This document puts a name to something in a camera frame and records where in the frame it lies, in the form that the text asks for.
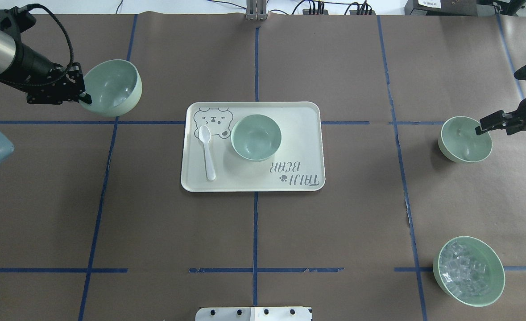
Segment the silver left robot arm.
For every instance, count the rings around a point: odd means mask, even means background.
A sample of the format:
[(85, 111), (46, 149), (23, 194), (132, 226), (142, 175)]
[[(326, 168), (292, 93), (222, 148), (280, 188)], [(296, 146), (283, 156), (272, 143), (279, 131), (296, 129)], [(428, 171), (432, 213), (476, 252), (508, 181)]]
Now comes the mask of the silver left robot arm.
[[(36, 24), (34, 9), (44, 10), (61, 29), (69, 51), (67, 65), (50, 61), (22, 42), (22, 33)], [(0, 83), (24, 92), (29, 104), (93, 103), (68, 32), (42, 4), (0, 9)]]

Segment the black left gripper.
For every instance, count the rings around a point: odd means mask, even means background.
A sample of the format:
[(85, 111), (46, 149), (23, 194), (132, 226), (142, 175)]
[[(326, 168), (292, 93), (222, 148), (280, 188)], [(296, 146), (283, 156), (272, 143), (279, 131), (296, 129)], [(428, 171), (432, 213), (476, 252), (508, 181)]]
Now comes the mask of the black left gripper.
[(26, 94), (29, 104), (62, 104), (65, 101), (93, 103), (91, 95), (86, 93), (83, 70), (77, 62), (60, 80), (46, 86), (31, 87), (26, 90)]

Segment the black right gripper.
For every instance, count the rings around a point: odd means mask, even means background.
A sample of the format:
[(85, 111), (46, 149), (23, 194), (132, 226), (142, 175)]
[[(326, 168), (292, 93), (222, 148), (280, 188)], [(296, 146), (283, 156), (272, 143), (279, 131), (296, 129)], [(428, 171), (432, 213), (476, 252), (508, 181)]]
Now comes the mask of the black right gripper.
[(504, 111), (497, 111), (478, 122), (479, 125), (475, 128), (477, 136), (499, 129), (505, 129), (508, 136), (526, 131), (526, 99), (523, 99), (513, 112), (506, 114)]

